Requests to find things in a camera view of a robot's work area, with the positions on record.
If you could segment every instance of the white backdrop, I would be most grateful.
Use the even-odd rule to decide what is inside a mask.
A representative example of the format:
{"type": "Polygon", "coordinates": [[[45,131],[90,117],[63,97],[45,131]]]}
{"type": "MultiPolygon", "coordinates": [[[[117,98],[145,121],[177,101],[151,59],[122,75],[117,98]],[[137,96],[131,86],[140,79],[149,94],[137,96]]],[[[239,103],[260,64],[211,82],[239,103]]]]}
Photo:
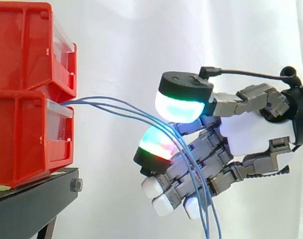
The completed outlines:
{"type": "MultiPolygon", "coordinates": [[[[292,65],[303,78],[295,0],[50,2],[78,44],[78,97],[113,96],[156,114],[165,71],[214,65],[277,75],[292,65]]],[[[261,82],[230,76],[213,81],[215,91],[229,93],[261,82]]],[[[84,189],[58,216],[55,239],[203,238],[200,223],[188,220],[182,208],[159,218],[141,191],[144,178],[132,157],[146,125],[91,107],[76,107],[75,125],[73,166],[80,167],[84,189]]],[[[298,238],[302,158],[303,149],[290,175],[235,184],[214,200],[223,238],[298,238]]]]}

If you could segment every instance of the bolt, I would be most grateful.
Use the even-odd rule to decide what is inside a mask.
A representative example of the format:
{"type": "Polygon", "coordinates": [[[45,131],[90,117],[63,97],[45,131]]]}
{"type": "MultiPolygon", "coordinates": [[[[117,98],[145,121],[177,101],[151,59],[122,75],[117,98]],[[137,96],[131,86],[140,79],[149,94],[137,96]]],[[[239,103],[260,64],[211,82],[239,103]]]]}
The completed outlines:
{"type": "Polygon", "coordinates": [[[81,192],[83,189],[83,179],[73,178],[70,184],[71,192],[81,192]]]}

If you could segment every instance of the blue wire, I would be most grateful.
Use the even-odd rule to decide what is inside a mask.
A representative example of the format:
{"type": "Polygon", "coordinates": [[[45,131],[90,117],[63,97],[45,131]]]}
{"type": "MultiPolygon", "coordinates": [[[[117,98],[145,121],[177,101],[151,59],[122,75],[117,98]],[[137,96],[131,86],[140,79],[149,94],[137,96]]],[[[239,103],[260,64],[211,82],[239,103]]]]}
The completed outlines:
{"type": "MultiPolygon", "coordinates": [[[[175,132],[176,135],[174,135],[174,136],[176,136],[176,137],[175,137],[176,140],[177,140],[178,142],[180,142],[180,144],[184,145],[185,150],[190,154],[190,156],[191,156],[191,162],[192,162],[193,166],[195,167],[195,169],[196,169],[196,171],[197,171],[198,177],[199,177],[199,178],[201,179],[201,181],[202,181],[202,186],[205,188],[205,194],[204,194],[204,196],[205,196],[205,203],[207,204],[207,199],[206,199],[206,198],[208,197],[208,198],[209,198],[209,201],[210,201],[210,203],[211,203],[212,210],[213,210],[214,217],[215,217],[215,221],[216,221],[216,224],[217,224],[217,229],[218,229],[219,238],[221,238],[221,229],[220,229],[220,225],[219,225],[219,220],[218,220],[218,217],[217,217],[217,214],[216,214],[216,210],[215,210],[214,204],[213,204],[213,202],[212,202],[212,198],[211,198],[211,194],[210,194],[210,192],[209,192],[209,188],[208,188],[207,184],[205,183],[205,180],[204,180],[204,178],[203,178],[203,175],[202,175],[202,173],[200,172],[200,169],[199,169],[199,167],[198,167],[196,161],[195,161],[195,160],[193,159],[193,157],[192,157],[192,154],[191,154],[191,152],[190,152],[190,150],[189,150],[189,147],[186,145],[186,143],[185,143],[184,140],[182,139],[181,135],[176,131],[176,129],[175,129],[174,127],[172,127],[171,125],[168,125],[166,122],[164,122],[164,121],[162,121],[162,120],[160,120],[160,119],[158,119],[158,118],[156,118],[156,117],[154,117],[154,116],[152,116],[152,115],[150,115],[150,114],[148,114],[148,113],[146,113],[146,112],[140,110],[139,108],[137,108],[137,107],[135,107],[135,106],[133,106],[133,105],[131,105],[131,104],[125,102],[125,101],[122,101],[122,100],[119,100],[119,99],[115,99],[115,98],[112,98],[112,97],[85,97],[85,98],[81,98],[80,100],[87,100],[87,99],[107,99],[107,100],[113,100],[113,101],[117,101],[117,102],[123,103],[123,104],[125,104],[125,105],[127,105],[127,106],[130,106],[131,108],[133,108],[133,109],[135,109],[135,110],[137,110],[137,111],[139,111],[139,112],[144,113],[145,115],[147,115],[147,116],[149,116],[149,117],[147,117],[147,116],[145,116],[145,115],[142,115],[142,114],[139,114],[139,113],[137,113],[137,112],[130,111],[130,110],[128,110],[128,109],[121,108],[121,107],[116,107],[116,106],[108,105],[108,104],[101,104],[101,105],[105,105],[105,106],[108,106],[108,107],[114,107],[114,108],[116,108],[116,109],[125,110],[125,111],[128,111],[128,112],[134,113],[134,114],[138,114],[138,115],[143,116],[143,117],[147,117],[147,118],[149,118],[150,120],[152,120],[152,121],[154,121],[154,122],[156,122],[156,123],[158,123],[158,124],[162,123],[162,124],[166,125],[167,127],[171,128],[171,129],[175,132]]],[[[207,228],[209,228],[209,226],[208,226],[208,221],[209,221],[209,220],[208,220],[207,205],[204,207],[204,209],[205,209],[205,211],[206,211],[207,228]]],[[[201,217],[203,218],[202,210],[201,210],[201,209],[200,209],[200,215],[201,215],[201,217]]]]}
{"type": "MultiPolygon", "coordinates": [[[[83,97],[83,98],[80,98],[79,100],[89,100],[89,99],[102,99],[102,100],[112,100],[112,101],[116,101],[116,102],[120,102],[122,104],[125,104],[143,114],[146,114],[148,116],[150,116],[151,118],[159,121],[159,122],[162,122],[163,124],[165,125],[168,125],[166,122],[154,117],[153,115],[150,115],[149,113],[131,105],[130,103],[126,102],[126,101],[122,101],[122,100],[119,100],[119,99],[116,99],[116,98],[113,98],[113,97],[104,97],[104,96],[93,96],[93,97],[83,97]]],[[[214,218],[215,218],[215,221],[216,221],[216,224],[217,224],[217,230],[218,230],[218,236],[219,236],[219,239],[222,238],[222,235],[221,235],[221,228],[220,228],[220,224],[219,224],[219,220],[218,220],[218,215],[217,215],[217,212],[216,212],[216,209],[215,209],[215,206],[212,202],[212,198],[211,198],[211,194],[210,194],[210,191],[209,191],[209,188],[208,188],[208,185],[207,183],[205,182],[205,179],[203,178],[203,175],[202,173],[200,172],[200,169],[198,167],[198,164],[196,163],[196,161],[194,160],[190,150],[189,150],[189,147],[186,145],[185,141],[182,139],[181,135],[177,132],[177,130],[172,127],[171,125],[169,125],[169,127],[176,133],[176,135],[181,139],[182,143],[184,144],[185,146],[185,150],[191,155],[191,162],[194,166],[194,168],[196,169],[196,172],[197,172],[197,175],[198,177],[200,178],[201,180],[201,184],[202,184],[202,187],[205,189],[204,190],[204,197],[205,197],[205,212],[206,212],[206,221],[207,221],[207,228],[209,229],[209,224],[208,224],[208,210],[207,210],[207,197],[209,198],[209,202],[211,203],[211,208],[212,208],[212,211],[213,211],[213,214],[214,214],[214,218]]]]}
{"type": "MultiPolygon", "coordinates": [[[[92,103],[92,102],[82,102],[82,101],[69,101],[69,102],[64,102],[62,105],[71,105],[71,104],[75,104],[75,105],[91,105],[93,107],[96,107],[98,109],[101,109],[103,111],[107,111],[109,113],[112,113],[112,114],[115,114],[115,115],[118,115],[118,116],[122,116],[122,117],[126,117],[126,118],[130,118],[130,119],[135,119],[135,120],[139,120],[139,121],[142,121],[142,122],[145,122],[157,129],[159,129],[160,131],[162,131],[167,137],[169,137],[171,139],[171,141],[175,144],[175,146],[178,148],[178,150],[180,151],[180,153],[182,154],[182,156],[184,157],[185,159],[185,162],[187,164],[187,167],[188,167],[188,170],[190,172],[192,172],[192,169],[188,163],[188,158],[186,157],[185,153],[182,151],[182,149],[179,148],[179,146],[177,145],[177,143],[175,142],[175,140],[173,140],[173,138],[166,132],[164,131],[162,128],[158,127],[156,124],[153,124],[147,120],[144,120],[144,119],[141,119],[141,118],[138,118],[138,117],[134,117],[134,116],[128,116],[128,115],[124,115],[124,114],[121,114],[121,113],[118,113],[118,112],[114,112],[114,111],[111,111],[111,110],[108,110],[108,109],[105,109],[99,105],[104,105],[104,106],[108,106],[108,107],[112,107],[112,108],[116,108],[116,109],[122,109],[121,107],[118,107],[118,106],[114,106],[114,105],[110,105],[110,104],[104,104],[104,103],[92,103]]],[[[125,111],[129,111],[131,113],[136,113],[134,111],[131,111],[131,110],[128,110],[128,109],[125,109],[123,108],[125,111]]],[[[191,173],[190,174],[191,176],[191,180],[192,180],[192,183],[195,187],[195,190],[196,190],[196,194],[197,194],[197,198],[198,198],[198,206],[199,206],[199,209],[202,210],[203,208],[203,205],[202,205],[202,201],[200,199],[200,193],[199,193],[199,189],[197,187],[197,183],[196,183],[196,179],[194,177],[194,175],[191,173]]],[[[204,231],[205,231],[205,234],[206,234],[206,237],[207,237],[207,233],[208,233],[208,230],[206,228],[206,225],[204,224],[204,219],[203,219],[203,216],[202,216],[202,223],[203,223],[203,227],[204,227],[204,231]]]]}

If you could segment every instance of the led light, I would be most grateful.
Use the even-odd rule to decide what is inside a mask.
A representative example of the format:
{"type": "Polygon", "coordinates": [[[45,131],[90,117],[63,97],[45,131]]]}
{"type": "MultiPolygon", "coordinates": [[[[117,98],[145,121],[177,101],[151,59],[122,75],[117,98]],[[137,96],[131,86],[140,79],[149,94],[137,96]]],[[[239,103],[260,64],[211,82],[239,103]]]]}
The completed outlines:
{"type": "Polygon", "coordinates": [[[175,100],[157,92],[155,107],[165,120],[175,123],[192,123],[200,116],[205,104],[175,100]]]}
{"type": "Polygon", "coordinates": [[[155,127],[151,127],[144,134],[140,142],[140,148],[158,157],[170,160],[176,146],[166,134],[155,127]]]}

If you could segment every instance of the red plastic drawer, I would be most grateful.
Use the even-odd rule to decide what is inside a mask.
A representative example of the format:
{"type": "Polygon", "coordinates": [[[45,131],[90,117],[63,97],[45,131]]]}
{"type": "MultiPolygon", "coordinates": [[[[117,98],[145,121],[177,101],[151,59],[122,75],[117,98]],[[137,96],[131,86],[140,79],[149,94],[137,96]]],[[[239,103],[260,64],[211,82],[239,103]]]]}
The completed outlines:
{"type": "Polygon", "coordinates": [[[36,89],[58,103],[76,97],[76,45],[50,4],[0,1],[0,90],[36,89]]]}
{"type": "Polygon", "coordinates": [[[73,162],[72,108],[39,91],[0,91],[0,185],[15,188],[73,162]]]}

